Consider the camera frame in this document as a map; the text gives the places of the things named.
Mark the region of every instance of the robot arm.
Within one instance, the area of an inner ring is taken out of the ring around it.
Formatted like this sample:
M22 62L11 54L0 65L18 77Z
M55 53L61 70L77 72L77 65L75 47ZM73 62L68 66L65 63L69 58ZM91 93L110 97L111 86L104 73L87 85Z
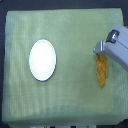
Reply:
M96 44L93 52L108 55L128 72L128 29L115 26L106 40Z

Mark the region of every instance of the white plate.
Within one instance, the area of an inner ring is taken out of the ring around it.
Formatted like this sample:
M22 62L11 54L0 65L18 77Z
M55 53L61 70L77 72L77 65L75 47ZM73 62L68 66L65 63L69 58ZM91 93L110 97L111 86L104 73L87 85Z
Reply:
M47 40L37 41L30 52L29 66L33 76L40 81L51 77L56 66L56 53Z

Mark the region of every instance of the dark floor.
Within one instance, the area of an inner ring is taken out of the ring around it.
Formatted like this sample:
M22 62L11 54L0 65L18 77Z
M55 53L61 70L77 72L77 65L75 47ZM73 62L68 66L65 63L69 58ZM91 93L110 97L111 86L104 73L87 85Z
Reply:
M0 128L9 128L1 121L4 78L4 29L7 11L87 8L121 8L124 24L128 26L128 0L0 0ZM98 128L128 128L128 120L117 126L98 126Z

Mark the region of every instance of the orange object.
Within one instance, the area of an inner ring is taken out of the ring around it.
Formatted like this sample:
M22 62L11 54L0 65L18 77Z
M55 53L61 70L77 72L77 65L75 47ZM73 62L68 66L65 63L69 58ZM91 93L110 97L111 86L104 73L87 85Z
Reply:
M101 88L105 85L107 71L108 71L107 56L96 55L96 74Z

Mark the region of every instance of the green tablecloth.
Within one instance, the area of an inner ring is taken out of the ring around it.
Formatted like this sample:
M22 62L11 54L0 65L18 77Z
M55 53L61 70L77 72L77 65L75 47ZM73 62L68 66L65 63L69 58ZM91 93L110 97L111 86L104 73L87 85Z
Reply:
M6 18L3 121L10 126L116 124L128 117L127 73L108 58L106 84L96 76L95 44L114 25L120 9L9 11ZM46 82L29 69L40 39L55 48L57 65Z

